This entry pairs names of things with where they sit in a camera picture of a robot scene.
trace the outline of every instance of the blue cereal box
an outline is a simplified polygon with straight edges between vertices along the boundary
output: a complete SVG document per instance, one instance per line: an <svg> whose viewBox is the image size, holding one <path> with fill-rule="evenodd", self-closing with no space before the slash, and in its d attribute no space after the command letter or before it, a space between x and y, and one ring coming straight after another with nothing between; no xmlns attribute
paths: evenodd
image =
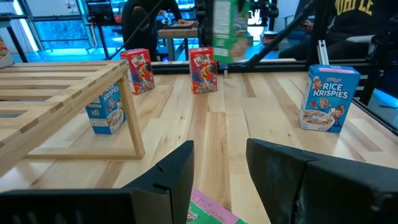
<svg viewBox="0 0 398 224"><path fill-rule="evenodd" d="M312 65L301 105L301 128L340 133L360 77L352 67Z"/></svg>
<svg viewBox="0 0 398 224"><path fill-rule="evenodd" d="M86 106L96 134L113 134L126 120L117 83L110 86L95 101Z"/></svg>

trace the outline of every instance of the red cereal box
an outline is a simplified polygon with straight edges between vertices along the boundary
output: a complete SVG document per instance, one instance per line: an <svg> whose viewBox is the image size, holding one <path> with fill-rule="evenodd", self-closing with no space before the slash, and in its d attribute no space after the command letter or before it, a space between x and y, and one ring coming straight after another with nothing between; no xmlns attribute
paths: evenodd
<svg viewBox="0 0 398 224"><path fill-rule="evenodd" d="M189 50L189 71L193 93L217 91L217 62L212 47Z"/></svg>
<svg viewBox="0 0 398 224"><path fill-rule="evenodd" d="M129 81L133 94L140 94L155 88L154 75L150 65L150 56L147 49L127 50L120 53L120 57L129 62Z"/></svg>

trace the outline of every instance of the wooden slatted shelf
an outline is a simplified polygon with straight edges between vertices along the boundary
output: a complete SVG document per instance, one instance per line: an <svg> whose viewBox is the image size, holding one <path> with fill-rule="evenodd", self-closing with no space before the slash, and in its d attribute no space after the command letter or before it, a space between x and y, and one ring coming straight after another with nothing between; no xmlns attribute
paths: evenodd
<svg viewBox="0 0 398 224"><path fill-rule="evenodd" d="M134 150L33 150L113 83L119 83ZM140 159L144 145L122 61L23 63L0 69L0 175L23 157Z"/></svg>

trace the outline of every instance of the black sweatshirt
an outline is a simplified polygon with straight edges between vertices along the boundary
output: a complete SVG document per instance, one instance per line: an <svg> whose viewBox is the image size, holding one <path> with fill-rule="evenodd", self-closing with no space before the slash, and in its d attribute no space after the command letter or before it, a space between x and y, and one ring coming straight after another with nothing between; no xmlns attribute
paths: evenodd
<svg viewBox="0 0 398 224"><path fill-rule="evenodd" d="M398 0L335 0L335 23L328 35L342 40L379 34L397 12L397 6Z"/></svg>
<svg viewBox="0 0 398 224"><path fill-rule="evenodd" d="M131 14L136 6L143 7L147 13L149 13L155 6L162 1L160 6L155 9L155 11L150 15L150 24L147 30L150 31L150 34L154 31L156 16L158 15L160 10L168 10L170 9L174 14L176 20L181 19L181 12L178 8L178 4L175 0L128 0L128 2L124 5L122 20L123 20L123 39L127 40L130 35L134 32L134 28L131 26Z"/></svg>

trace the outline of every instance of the cereal box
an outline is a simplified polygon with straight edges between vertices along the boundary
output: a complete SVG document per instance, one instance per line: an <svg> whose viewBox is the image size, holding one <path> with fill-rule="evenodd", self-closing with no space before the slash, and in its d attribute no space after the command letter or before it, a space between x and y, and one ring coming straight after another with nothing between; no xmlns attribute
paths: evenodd
<svg viewBox="0 0 398 224"><path fill-rule="evenodd" d="M120 128L126 115L117 83L109 87L95 101L86 106L90 123L96 134L113 134Z"/></svg>
<svg viewBox="0 0 398 224"><path fill-rule="evenodd" d="M192 189L187 223L245 224L246 222L221 207L197 189Z"/></svg>
<svg viewBox="0 0 398 224"><path fill-rule="evenodd" d="M0 68L12 65L14 60L0 35Z"/></svg>
<svg viewBox="0 0 398 224"><path fill-rule="evenodd" d="M312 65L301 105L301 128L340 133L360 77L352 67Z"/></svg>
<svg viewBox="0 0 398 224"><path fill-rule="evenodd" d="M232 63L245 58L249 1L215 0L213 47L215 60Z"/></svg>
<svg viewBox="0 0 398 224"><path fill-rule="evenodd" d="M217 91L217 62L213 48L190 49L189 62L193 93Z"/></svg>
<svg viewBox="0 0 398 224"><path fill-rule="evenodd" d="M129 62L129 82L131 90L138 95L155 88L154 75L150 65L150 55L147 49L127 50L120 57Z"/></svg>

